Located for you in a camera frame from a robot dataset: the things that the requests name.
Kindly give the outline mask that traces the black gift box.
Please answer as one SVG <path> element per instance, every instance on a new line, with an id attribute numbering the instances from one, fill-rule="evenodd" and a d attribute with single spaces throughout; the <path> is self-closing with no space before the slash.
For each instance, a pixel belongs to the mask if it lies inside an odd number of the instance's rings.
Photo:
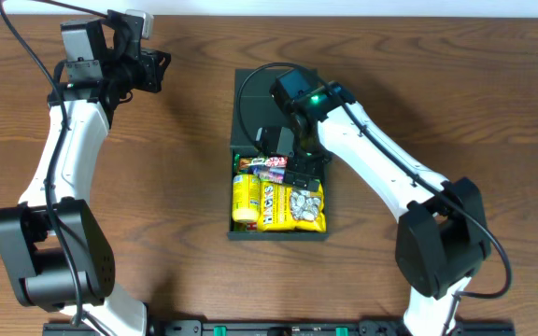
<path id="1" fill-rule="evenodd" d="M 285 73 L 283 69 L 265 69 L 247 82 L 240 100 L 240 112 L 245 127 L 239 123 L 236 111 L 233 112 L 231 130 L 230 154 L 232 161 L 232 176 L 235 176 L 236 158 L 256 157 L 258 153 L 245 137 L 243 129 L 252 136 L 263 126 L 290 127 L 290 123 L 271 97 L 269 89 L 275 78 Z M 230 226 L 227 237 L 232 241 L 325 241 L 328 232 L 314 231 L 247 231 L 245 224 L 237 223 L 228 210 Z"/>

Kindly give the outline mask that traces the yellow sunflower seed bag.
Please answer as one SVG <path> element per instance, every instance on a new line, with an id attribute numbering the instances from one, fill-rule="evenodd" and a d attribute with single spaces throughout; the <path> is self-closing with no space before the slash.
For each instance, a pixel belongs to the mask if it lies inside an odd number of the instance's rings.
<path id="1" fill-rule="evenodd" d="M 327 231 L 324 192 L 261 182 L 258 231 Z"/>

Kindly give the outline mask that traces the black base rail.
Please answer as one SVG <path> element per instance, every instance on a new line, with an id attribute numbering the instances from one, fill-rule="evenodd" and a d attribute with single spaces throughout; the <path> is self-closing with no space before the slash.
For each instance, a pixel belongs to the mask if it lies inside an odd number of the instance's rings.
<path id="1" fill-rule="evenodd" d="M 101 335 L 93 327 L 72 328 L 63 323 L 43 325 L 43 336 Z M 411 335 L 399 320 L 362 320 L 356 323 L 232 323 L 174 320 L 153 322 L 143 333 L 134 335 L 165 336 L 401 336 Z M 460 336 L 514 336 L 512 323 L 457 322 L 447 335 Z"/>

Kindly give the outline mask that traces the dark blue Dairy Milk bar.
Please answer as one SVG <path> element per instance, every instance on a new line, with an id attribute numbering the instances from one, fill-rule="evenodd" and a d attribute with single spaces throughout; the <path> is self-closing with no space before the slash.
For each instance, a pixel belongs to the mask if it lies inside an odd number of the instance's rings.
<path id="1" fill-rule="evenodd" d="M 252 173 L 261 181 L 282 184 L 285 177 L 285 169 L 277 167 L 254 167 Z"/>

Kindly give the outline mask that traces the yellow can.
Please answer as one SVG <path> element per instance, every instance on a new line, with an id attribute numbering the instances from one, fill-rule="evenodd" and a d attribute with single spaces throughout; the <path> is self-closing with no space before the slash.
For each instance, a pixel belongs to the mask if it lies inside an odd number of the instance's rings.
<path id="1" fill-rule="evenodd" d="M 255 175 L 241 174 L 233 179 L 232 218 L 238 223 L 256 223 L 260 216 L 261 181 Z"/>

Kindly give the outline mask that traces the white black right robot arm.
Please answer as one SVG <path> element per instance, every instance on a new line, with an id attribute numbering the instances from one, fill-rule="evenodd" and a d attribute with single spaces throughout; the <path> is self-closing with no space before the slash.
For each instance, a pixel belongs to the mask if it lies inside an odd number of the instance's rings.
<path id="1" fill-rule="evenodd" d="M 449 335 L 465 289 L 491 253 L 478 187 L 449 181 L 414 159 L 337 82 L 293 67 L 269 89 L 302 157 L 330 153 L 381 198 L 398 224 L 395 259 L 411 287 L 403 315 L 412 335 Z"/>

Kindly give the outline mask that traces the red green KitKat bar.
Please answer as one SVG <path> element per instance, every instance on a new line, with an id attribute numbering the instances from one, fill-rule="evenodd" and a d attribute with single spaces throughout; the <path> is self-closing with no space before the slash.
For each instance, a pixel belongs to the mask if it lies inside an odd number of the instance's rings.
<path id="1" fill-rule="evenodd" d="M 252 168 L 285 168 L 288 158 L 284 156 L 245 158 L 239 155 L 234 157 L 236 171 L 246 171 Z"/>

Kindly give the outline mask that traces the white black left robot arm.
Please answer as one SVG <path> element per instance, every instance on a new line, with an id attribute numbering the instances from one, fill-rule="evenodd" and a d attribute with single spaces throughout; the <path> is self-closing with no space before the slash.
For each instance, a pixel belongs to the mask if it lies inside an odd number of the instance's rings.
<path id="1" fill-rule="evenodd" d="M 112 248 L 90 208 L 98 154 L 116 108 L 159 92 L 171 61 L 145 49 L 153 17 L 89 13 L 61 26 L 65 58 L 46 73 L 50 129 L 15 206 L 0 208 L 0 256 L 18 303 L 70 319 L 70 330 L 152 335 L 147 305 L 116 281 Z"/>

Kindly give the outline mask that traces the green Haribo gummy bag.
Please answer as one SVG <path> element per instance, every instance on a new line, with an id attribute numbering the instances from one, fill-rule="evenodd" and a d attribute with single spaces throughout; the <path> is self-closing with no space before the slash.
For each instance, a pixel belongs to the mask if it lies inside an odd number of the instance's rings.
<path id="1" fill-rule="evenodd" d="M 251 232 L 251 231 L 256 231 L 256 230 L 257 230 L 257 223 L 256 222 L 252 222 L 252 223 L 235 222 L 234 223 L 233 231 Z"/>

